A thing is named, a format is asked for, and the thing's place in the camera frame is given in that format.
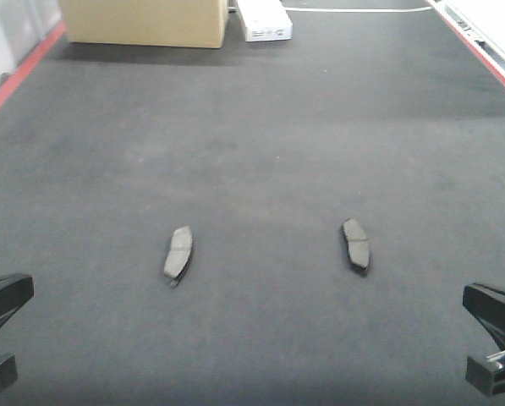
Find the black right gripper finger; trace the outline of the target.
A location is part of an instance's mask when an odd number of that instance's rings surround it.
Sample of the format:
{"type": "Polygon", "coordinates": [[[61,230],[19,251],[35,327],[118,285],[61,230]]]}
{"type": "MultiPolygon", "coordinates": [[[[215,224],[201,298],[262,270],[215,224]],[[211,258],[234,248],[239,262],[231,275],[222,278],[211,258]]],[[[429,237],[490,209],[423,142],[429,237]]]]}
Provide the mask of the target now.
{"type": "Polygon", "coordinates": [[[463,307],[488,331],[500,349],[505,349],[505,288],[486,283],[464,287],[463,307]]]}
{"type": "Polygon", "coordinates": [[[505,349],[485,358],[468,356],[465,379],[487,397],[505,393],[505,349]]]}

